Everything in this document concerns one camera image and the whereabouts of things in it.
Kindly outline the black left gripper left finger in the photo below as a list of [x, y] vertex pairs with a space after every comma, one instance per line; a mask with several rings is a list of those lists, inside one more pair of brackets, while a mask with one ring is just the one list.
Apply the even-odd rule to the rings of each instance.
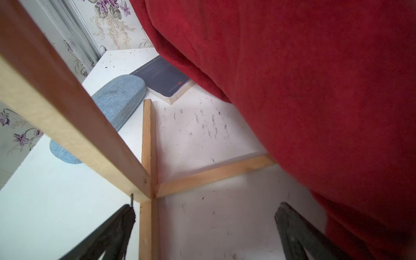
[[136, 215], [123, 205], [67, 254], [63, 260], [124, 260]]

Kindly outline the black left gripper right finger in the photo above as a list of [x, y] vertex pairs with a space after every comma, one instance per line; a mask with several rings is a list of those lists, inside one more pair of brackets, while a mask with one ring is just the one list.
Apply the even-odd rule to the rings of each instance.
[[282, 202], [275, 222], [287, 260], [348, 260], [336, 246], [288, 203]]

